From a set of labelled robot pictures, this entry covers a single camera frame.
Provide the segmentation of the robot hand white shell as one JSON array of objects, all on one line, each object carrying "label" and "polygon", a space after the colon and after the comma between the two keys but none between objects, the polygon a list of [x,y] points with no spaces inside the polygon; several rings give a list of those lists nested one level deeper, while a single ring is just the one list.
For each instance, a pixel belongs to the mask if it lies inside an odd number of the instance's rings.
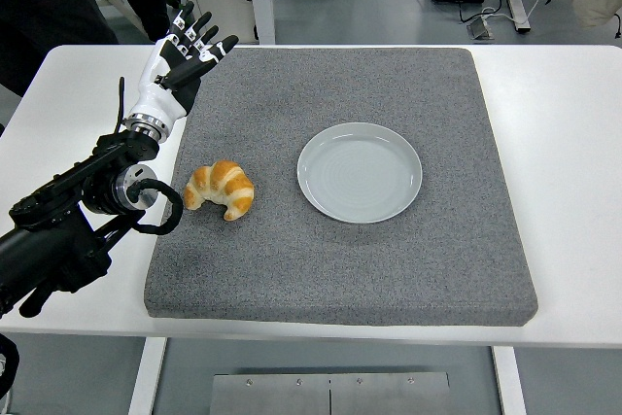
[{"label": "robot hand white shell", "polygon": [[192,16],[188,2],[171,22],[165,36],[156,41],[139,80],[139,98],[128,112],[124,126],[132,131],[152,133],[164,141],[174,123],[187,116],[194,104],[201,77],[214,69],[238,43],[230,35],[215,42],[219,28],[202,31],[212,14]]}]

